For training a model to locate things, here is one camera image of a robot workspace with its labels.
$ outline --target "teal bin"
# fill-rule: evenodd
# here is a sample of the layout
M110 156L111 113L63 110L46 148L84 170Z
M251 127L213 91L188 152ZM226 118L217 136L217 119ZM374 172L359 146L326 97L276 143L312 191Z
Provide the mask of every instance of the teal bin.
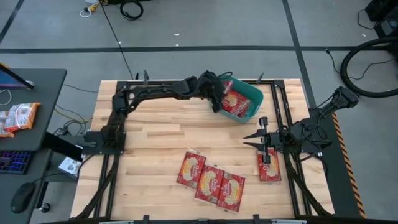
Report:
M264 95L262 94L262 91L257 89L256 87L254 87L250 84L247 84L241 80L238 80L234 77L221 76L220 78L223 79L223 82L232 80L233 81L232 89L236 90L238 93L244 95L249 100L251 100L251 104L243 118L239 118L239 117L237 117L233 114L230 114L229 112L222 110L222 109L219 111L219 113L221 113L239 123L247 123L252 117L254 117L254 115L256 115L256 113L260 109L261 103L264 99Z

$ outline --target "gray floor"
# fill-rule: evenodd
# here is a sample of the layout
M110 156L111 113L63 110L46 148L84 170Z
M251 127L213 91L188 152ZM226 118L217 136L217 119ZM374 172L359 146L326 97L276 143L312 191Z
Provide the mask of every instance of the gray floor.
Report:
M377 37L373 30L356 24L357 13L370 0L288 0L301 46L355 46ZM0 30L17 1L2 0ZM267 45L293 46L280 0L152 0L143 2L144 15L138 21L124 20L115 6L106 7L107 15L123 47L175 47ZM25 0L0 49L51 49L117 47L101 8L90 18L78 13L84 0ZM371 26L367 16L361 21ZM339 65L347 52L332 52ZM126 52L133 74L146 69L151 79L185 78L204 70L216 73L231 70L238 78L301 78L294 51L201 51L201 52ZM317 103L341 85L325 52L303 52ZM371 62L391 58L385 52L360 53L350 63L352 76L361 76ZM12 68L65 68L65 83L97 90L100 80L128 79L129 73L120 53L0 54L0 62ZM395 88L397 64L372 67L359 86L383 91ZM91 117L96 95L64 87L58 104ZM359 105L338 112L349 157L359 185L368 218L398 220L398 177L395 162L398 144L394 116L397 97L362 98ZM54 114L49 131L67 120ZM75 184L51 184L46 201L52 211L35 212L32 223L65 220L73 202Z

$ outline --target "yellow and black tape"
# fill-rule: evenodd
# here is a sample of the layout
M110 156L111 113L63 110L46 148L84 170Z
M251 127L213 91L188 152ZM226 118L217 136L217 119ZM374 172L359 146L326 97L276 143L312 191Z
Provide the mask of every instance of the yellow and black tape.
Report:
M361 201L361 197L359 196L358 185L355 182L355 178L354 178L354 174L353 174L353 168L352 168L351 162L349 161L349 158L348 158L347 149L346 149L346 146L344 144L343 135L341 133L340 126L338 125L337 115L333 113L332 117L333 117L333 122L335 123L335 128L336 128L336 133L337 133L337 136L338 136L338 140L340 142L340 148L341 148L341 151L343 152L344 161L346 162L346 167L347 167L348 175L349 175L349 178L350 178L350 181L351 181L351 186L353 187L353 190L354 190L354 196L355 196L358 208L359 208L359 214L363 218L366 218L366 214L365 214L365 211L363 209L363 204L362 204L362 201Z

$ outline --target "snack bag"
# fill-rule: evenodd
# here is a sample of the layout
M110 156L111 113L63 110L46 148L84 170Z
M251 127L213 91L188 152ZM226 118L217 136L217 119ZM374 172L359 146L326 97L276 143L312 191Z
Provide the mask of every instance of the snack bag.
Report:
M14 137L14 134L6 131L8 111L0 111L0 138Z
M223 109L230 114L243 118L249 109L251 101L234 89L230 89L221 102Z
M271 158L270 164L263 164L261 162L263 152L257 152L257 160L259 163L260 181L279 182L281 181L278 153L273 148L268 149L268 154Z
M199 155L199 152L189 149L182 162L177 183L196 189L205 161L206 157Z
M21 103L11 107L7 120L6 131L32 129L37 107L40 103Z
M239 212L245 180L245 177L225 172L217 206L232 212Z
M224 171L217 166L205 164L200 176L195 198L216 204Z

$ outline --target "wooden tabletop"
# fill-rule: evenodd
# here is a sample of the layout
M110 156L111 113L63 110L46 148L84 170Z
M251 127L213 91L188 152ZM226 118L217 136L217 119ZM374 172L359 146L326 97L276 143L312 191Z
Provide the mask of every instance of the wooden tabletop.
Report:
M91 125L94 131L99 131L109 118L116 82L101 82ZM151 220L247 219L253 214L261 218L293 218L283 156L279 154L282 182L266 184L259 181L256 149L243 144L242 138L259 128L258 118L262 116L268 117L269 131L277 129L270 86L256 87L263 92L264 101L256 117L246 124L214 114L207 100L166 98L141 103L129 115L124 127L127 138L119 163L112 220L142 220L143 215L150 215ZM300 80L286 79L285 87L293 122L309 117ZM246 176L239 213L227 213L195 200L193 189L176 183L188 148L201 152L207 162ZM82 167L71 217L78 215L96 192L102 161L103 156L94 156ZM303 171L307 187L324 208L333 213L322 163L309 159L303 162ZM297 186L296 189L300 211L304 214L301 193ZM106 200L107 194L101 214L104 214Z

